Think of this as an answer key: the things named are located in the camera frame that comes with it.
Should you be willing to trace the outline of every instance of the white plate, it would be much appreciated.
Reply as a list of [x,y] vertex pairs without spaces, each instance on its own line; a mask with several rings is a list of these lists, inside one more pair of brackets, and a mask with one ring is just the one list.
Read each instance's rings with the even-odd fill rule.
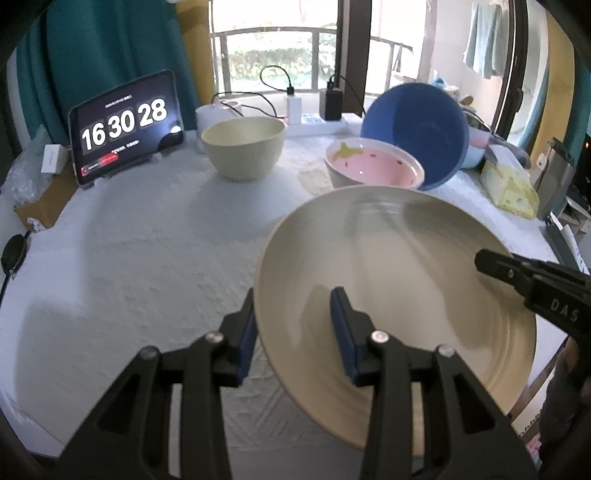
[[[457,207],[411,190],[358,186],[317,197],[271,235],[255,280],[255,313],[269,360],[310,417],[364,447],[372,388],[345,376],[329,315],[344,286],[353,308],[407,345],[447,343],[508,412],[525,387],[535,316],[508,285],[477,272],[481,248],[508,253]],[[423,413],[414,403],[414,453]]]

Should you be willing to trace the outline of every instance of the table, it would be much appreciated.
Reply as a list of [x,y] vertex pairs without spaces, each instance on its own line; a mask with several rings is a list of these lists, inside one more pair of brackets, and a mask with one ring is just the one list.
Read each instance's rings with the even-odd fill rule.
[[[8,286],[5,405],[63,445],[141,347],[182,348],[218,326],[252,286],[273,226],[331,189],[322,162],[333,140],[287,139],[269,177],[237,184],[197,154],[190,135],[157,161],[78,190],[55,227],[33,235]],[[430,194],[479,219],[511,251],[555,259],[543,224],[498,210],[474,174],[460,172]],[[564,337],[538,319],[530,382]],[[357,477],[361,452],[293,403],[259,344],[250,377],[223,392],[223,406],[235,478]]]

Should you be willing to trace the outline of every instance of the curtain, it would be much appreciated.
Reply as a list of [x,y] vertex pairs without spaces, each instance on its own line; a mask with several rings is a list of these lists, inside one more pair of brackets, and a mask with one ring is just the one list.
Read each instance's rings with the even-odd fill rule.
[[575,50],[573,109],[570,112],[569,125],[564,136],[564,147],[573,156],[575,162],[579,161],[583,151],[589,115],[591,115],[591,77],[583,59]]
[[574,48],[552,15],[548,18],[548,93],[540,129],[531,152],[532,163],[546,151],[552,137],[564,141],[574,95]]
[[199,100],[207,105],[214,90],[209,0],[184,0],[176,4],[176,10]]
[[69,144],[72,107],[170,69],[186,129],[200,106],[174,5],[165,0],[54,0],[19,43],[17,72],[31,137],[44,124]]

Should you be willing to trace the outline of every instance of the white cup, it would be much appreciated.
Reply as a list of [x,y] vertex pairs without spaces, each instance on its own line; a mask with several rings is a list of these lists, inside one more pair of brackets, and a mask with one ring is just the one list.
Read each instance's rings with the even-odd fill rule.
[[[226,100],[231,107],[242,113],[242,105],[236,100]],[[240,115],[228,106],[221,103],[213,103],[211,105],[203,105],[195,110],[195,119],[197,121],[197,137],[201,139],[201,134],[205,132],[210,126],[218,124],[226,120],[239,118]]]

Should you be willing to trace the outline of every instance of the cardboard box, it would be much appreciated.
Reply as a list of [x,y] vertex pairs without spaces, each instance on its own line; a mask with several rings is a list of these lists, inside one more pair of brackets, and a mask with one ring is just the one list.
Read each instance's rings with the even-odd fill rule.
[[28,221],[29,218],[37,220],[45,228],[51,228],[56,224],[61,211],[77,189],[74,168],[71,163],[68,163],[62,172],[53,178],[53,182],[39,200],[14,207],[14,211],[27,230],[33,229],[33,225]]

